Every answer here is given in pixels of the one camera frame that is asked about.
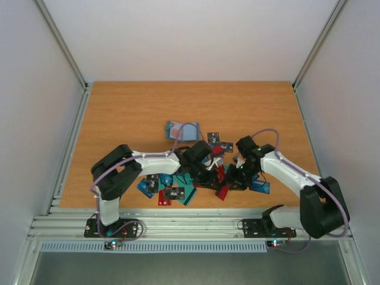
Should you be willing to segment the black card near right arm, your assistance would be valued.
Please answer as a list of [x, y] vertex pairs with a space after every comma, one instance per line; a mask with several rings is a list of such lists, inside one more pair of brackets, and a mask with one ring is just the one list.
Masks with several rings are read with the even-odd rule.
[[233, 143], [232, 142], [217, 142], [217, 145], [219, 145], [225, 153], [232, 153], [233, 152]]

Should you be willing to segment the teal leather card holder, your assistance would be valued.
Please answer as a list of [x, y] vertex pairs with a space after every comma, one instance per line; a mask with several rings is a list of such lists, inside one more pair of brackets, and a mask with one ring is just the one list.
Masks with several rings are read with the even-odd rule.
[[191, 142], [191, 141], [198, 141], [200, 138], [199, 135], [199, 128], [200, 125], [199, 123], [196, 122], [190, 122], [190, 123], [180, 123], [178, 121], [167, 121], [165, 125], [165, 133], [166, 133], [166, 139], [167, 140], [173, 140], [169, 137], [169, 130], [172, 124], [181, 124], [181, 138], [177, 138], [178, 141], [183, 141], [183, 142]]

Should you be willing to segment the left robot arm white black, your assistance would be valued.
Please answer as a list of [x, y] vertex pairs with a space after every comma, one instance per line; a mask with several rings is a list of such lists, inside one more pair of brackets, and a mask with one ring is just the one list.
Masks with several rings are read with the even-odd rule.
[[216, 162], [205, 141], [193, 146], [177, 147], [161, 153], [134, 151], [119, 145], [92, 168], [90, 191], [96, 199], [96, 226], [101, 238], [111, 238], [122, 230], [119, 201], [126, 190], [141, 176], [187, 173], [197, 186], [220, 189]]

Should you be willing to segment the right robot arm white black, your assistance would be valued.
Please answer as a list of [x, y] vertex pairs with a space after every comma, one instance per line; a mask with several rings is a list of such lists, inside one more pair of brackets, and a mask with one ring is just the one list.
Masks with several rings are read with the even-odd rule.
[[262, 172], [276, 178], [299, 198], [298, 207], [276, 205], [262, 213], [266, 234], [276, 235], [285, 228], [302, 229], [315, 239], [347, 234], [350, 215], [335, 178], [313, 175], [286, 159], [277, 146], [259, 146], [250, 136], [241, 138], [236, 146], [242, 159], [227, 171], [232, 188], [252, 187], [253, 176]]

